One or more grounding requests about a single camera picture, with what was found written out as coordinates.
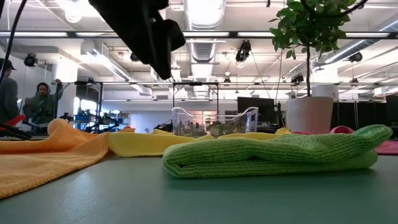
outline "clear plastic container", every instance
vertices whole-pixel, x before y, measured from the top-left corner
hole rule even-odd
[[[259,108],[250,107],[238,115],[195,115],[173,108],[173,133],[178,136],[214,137],[257,131]]]

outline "person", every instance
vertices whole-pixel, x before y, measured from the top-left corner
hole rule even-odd
[[[0,58],[0,67],[4,66],[5,77],[0,85],[0,124],[14,119],[19,115],[18,108],[18,84],[9,78],[11,72],[16,70],[12,62],[8,60],[4,63],[4,58]]]
[[[51,95],[50,87],[43,82],[37,85],[35,96],[25,99],[22,110],[26,118],[32,118],[32,123],[38,127],[47,127],[55,118],[55,105],[62,97],[62,82],[56,79],[55,83],[57,84],[56,94]]]

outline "orange microfiber cloth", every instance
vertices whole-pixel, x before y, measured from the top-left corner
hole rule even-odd
[[[0,142],[0,198],[90,166],[108,151],[109,133],[84,133],[62,119],[52,121],[48,131],[41,141]]]

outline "cap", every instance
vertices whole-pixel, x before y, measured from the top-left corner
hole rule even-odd
[[[0,58],[0,67],[2,66],[3,63],[4,63],[4,58]],[[6,69],[11,68],[12,70],[16,70],[14,66],[12,66],[12,62],[10,60],[8,60],[6,64],[4,64],[4,68]]]

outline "green table surface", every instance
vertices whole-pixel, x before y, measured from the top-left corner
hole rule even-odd
[[[398,223],[398,156],[368,170],[177,179],[160,158],[111,157],[0,200],[0,223]]]

